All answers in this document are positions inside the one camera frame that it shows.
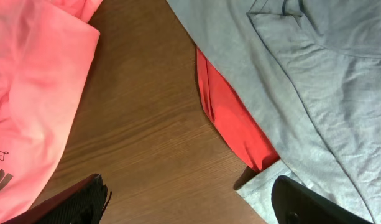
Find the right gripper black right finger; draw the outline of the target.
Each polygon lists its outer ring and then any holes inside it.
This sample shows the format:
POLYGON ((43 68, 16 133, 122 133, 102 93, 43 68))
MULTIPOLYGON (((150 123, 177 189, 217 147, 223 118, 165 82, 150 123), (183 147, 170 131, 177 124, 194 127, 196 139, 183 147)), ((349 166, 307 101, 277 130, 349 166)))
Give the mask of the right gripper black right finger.
POLYGON ((275 180, 271 201, 279 224, 372 224, 285 175, 275 180))

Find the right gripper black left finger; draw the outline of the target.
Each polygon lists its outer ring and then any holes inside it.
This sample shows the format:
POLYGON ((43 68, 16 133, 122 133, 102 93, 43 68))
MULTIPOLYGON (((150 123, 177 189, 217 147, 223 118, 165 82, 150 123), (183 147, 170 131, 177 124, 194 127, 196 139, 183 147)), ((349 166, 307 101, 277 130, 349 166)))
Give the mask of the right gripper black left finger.
POLYGON ((99 224, 112 192, 92 174, 3 224, 99 224))

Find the pink printed t-shirt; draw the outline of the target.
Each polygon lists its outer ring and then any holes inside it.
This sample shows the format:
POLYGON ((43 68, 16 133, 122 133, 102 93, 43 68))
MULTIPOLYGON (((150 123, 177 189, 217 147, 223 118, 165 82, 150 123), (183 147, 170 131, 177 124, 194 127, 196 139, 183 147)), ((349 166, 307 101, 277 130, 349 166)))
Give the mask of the pink printed t-shirt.
POLYGON ((101 0, 0 0, 0 223, 26 212, 63 155, 100 33, 101 0))

